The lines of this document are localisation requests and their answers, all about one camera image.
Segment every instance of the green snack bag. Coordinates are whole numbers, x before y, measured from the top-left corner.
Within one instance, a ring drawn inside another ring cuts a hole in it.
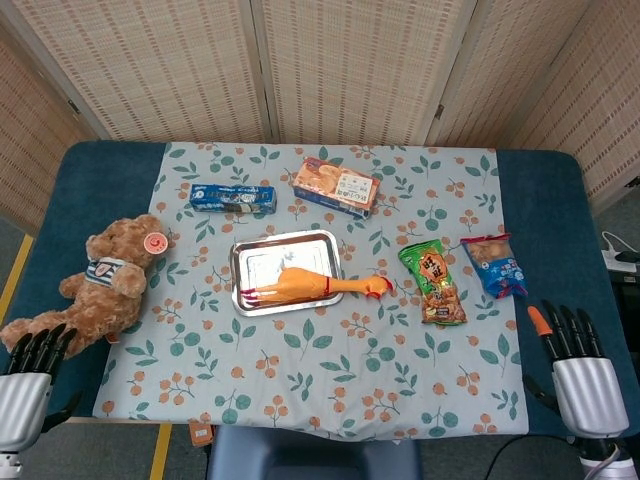
[[[436,239],[405,247],[398,257],[411,271],[423,293],[422,323],[459,325],[467,322],[467,316],[443,253],[444,247]]]

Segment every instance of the stainless steel tray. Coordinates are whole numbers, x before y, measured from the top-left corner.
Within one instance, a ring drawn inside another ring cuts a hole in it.
[[[305,268],[340,278],[338,244],[333,234],[326,230],[284,233],[238,242],[231,247],[230,263],[233,305],[246,317],[324,307],[342,300],[342,293],[334,293],[313,301],[253,306],[240,295],[240,290],[277,283],[282,269],[286,267]]]

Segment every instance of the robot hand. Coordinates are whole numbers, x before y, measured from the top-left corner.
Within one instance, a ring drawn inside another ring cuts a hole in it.
[[[61,412],[45,417],[60,364],[77,333],[71,329],[63,334],[65,328],[62,324],[22,337],[0,375],[0,479],[20,478],[20,452],[66,421],[80,401],[76,393]]]
[[[585,479],[602,475],[637,480],[633,460],[622,442],[614,440],[629,427],[629,418],[613,364],[604,356],[591,318],[582,309],[574,315],[564,305],[560,316],[550,302],[542,304],[551,326],[537,308],[528,311],[552,362],[557,397],[543,392],[529,376],[524,377],[525,387],[576,435]]]

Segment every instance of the yellow floor line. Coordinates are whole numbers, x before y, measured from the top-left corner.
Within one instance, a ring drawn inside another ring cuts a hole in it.
[[[164,475],[164,464],[167,461],[167,452],[169,451],[169,439],[171,438],[171,424],[163,423],[158,431],[158,440],[156,440],[156,452],[153,454],[153,464],[151,465],[151,474],[149,480],[162,480]]]
[[[13,262],[13,267],[11,267],[11,272],[9,273],[9,278],[7,278],[7,283],[2,290],[2,297],[0,297],[0,325],[2,325],[2,323],[4,322],[4,317],[7,314],[7,309],[9,308],[9,304],[11,303],[11,299],[13,298],[13,293],[15,292],[16,286],[18,285],[18,280],[20,280],[20,274],[22,273],[24,264],[26,263],[27,257],[29,256],[29,250],[31,250],[32,243],[33,237],[25,235],[22,239],[20,250],[18,250],[16,259]]]

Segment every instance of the brown teddy bear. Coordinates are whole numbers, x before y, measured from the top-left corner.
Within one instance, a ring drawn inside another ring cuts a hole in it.
[[[153,255],[144,247],[149,233],[161,232],[153,215],[123,218],[87,240],[89,267],[60,282],[60,293],[75,299],[64,311],[49,311],[33,319],[17,319],[0,331],[0,340],[11,351],[26,333],[53,329],[61,323],[78,333],[67,349],[67,357],[81,352],[101,337],[117,333],[138,320],[142,293],[147,285],[144,269]]]

